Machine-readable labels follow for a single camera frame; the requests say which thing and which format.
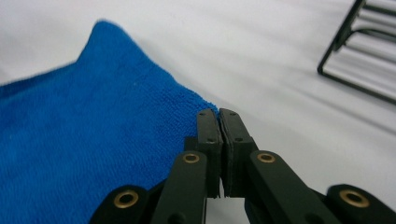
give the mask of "blue towel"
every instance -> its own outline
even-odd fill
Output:
[[[88,223],[111,190],[152,188],[208,107],[99,21],[75,63],[0,87],[0,223]]]

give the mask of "towel fold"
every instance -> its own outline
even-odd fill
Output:
[[[111,190],[150,189],[208,107],[99,21],[75,63],[0,87],[0,222],[88,223]]]

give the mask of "white surface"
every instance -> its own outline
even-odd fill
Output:
[[[0,83],[74,61],[95,21],[119,24],[178,82],[238,112],[260,149],[322,193],[347,183],[396,210],[396,106],[319,77],[351,0],[0,2]],[[208,200],[206,223],[248,223]]]

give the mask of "brass screw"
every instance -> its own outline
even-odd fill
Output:
[[[127,200],[127,202],[123,202],[121,198],[125,196],[130,196],[131,200]],[[114,205],[116,205],[116,207],[118,208],[128,208],[135,205],[138,200],[139,200],[139,195],[134,190],[127,189],[116,196],[116,198],[114,199]]]
[[[365,208],[370,205],[369,200],[355,190],[343,189],[340,191],[340,197],[344,202],[355,207]]]
[[[184,155],[183,161],[186,163],[196,163],[199,161],[199,156],[195,155],[193,153],[189,153],[189,154]]]
[[[260,153],[257,155],[257,159],[262,162],[271,163],[275,161],[275,157],[268,153]]]

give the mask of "screw hole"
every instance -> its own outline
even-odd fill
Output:
[[[275,161],[275,157],[268,153],[260,153],[259,155],[257,155],[257,159],[262,162],[274,162]]]
[[[323,224],[323,219],[315,214],[305,215],[305,221],[309,224]]]
[[[369,200],[355,190],[344,189],[340,191],[340,197],[344,202],[352,206],[364,208],[370,205]]]
[[[183,161],[186,163],[196,163],[199,161],[199,156],[195,155],[195,154],[186,154],[183,157]]]
[[[128,208],[137,203],[139,200],[139,195],[134,191],[127,189],[119,193],[116,198],[114,198],[114,205],[118,208]]]

